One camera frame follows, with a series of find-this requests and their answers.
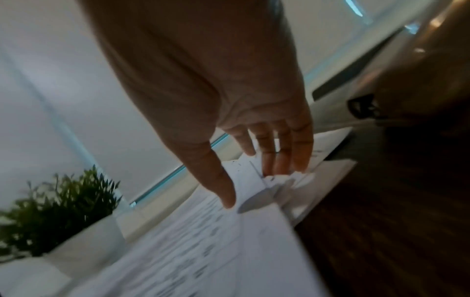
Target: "dark wooden table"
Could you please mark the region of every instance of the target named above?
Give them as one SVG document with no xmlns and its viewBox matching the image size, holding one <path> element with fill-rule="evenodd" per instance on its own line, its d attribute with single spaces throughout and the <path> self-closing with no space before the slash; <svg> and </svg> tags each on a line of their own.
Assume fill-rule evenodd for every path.
<svg viewBox="0 0 470 297">
<path fill-rule="evenodd" d="M 356 168 L 297 227 L 334 296 L 470 296 L 470 141 L 355 128 Z"/>
</svg>

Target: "wooden surface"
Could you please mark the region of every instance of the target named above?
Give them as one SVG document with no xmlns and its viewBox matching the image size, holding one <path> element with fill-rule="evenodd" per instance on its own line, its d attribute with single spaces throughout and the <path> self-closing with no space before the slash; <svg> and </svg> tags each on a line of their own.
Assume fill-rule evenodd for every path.
<svg viewBox="0 0 470 297">
<path fill-rule="evenodd" d="M 470 296 L 470 141 L 355 128 L 356 168 L 297 227 L 334 296 Z"/>
</svg>

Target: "human hand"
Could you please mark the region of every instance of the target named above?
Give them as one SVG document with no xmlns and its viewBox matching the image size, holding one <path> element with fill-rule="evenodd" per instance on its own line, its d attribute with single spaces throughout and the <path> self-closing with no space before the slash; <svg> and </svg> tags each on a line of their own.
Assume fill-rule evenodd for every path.
<svg viewBox="0 0 470 297">
<path fill-rule="evenodd" d="M 216 127 L 255 154 L 265 176 L 307 168 L 313 127 L 295 47 L 277 1 L 82 0 L 132 101 L 194 177 L 235 204 L 211 149 Z M 274 132 L 281 150 L 276 153 Z"/>
</svg>

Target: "flower pot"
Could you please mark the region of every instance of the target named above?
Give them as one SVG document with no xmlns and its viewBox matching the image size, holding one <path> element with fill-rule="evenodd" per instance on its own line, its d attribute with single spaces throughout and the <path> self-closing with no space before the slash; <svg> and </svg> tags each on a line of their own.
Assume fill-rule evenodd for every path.
<svg viewBox="0 0 470 297">
<path fill-rule="evenodd" d="M 63 274 L 80 278 L 117 260 L 124 251 L 124 237 L 110 215 L 62 243 L 44 259 Z"/>
</svg>

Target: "artificial plant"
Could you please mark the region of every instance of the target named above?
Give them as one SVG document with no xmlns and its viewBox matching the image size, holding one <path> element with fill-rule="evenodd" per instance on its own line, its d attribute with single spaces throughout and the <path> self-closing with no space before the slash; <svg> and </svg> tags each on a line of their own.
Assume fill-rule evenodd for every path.
<svg viewBox="0 0 470 297">
<path fill-rule="evenodd" d="M 0 256 L 42 256 L 93 223 L 111 215 L 121 197 L 115 183 L 96 167 L 74 178 L 54 175 L 53 183 L 31 187 L 27 198 L 0 211 Z"/>
</svg>

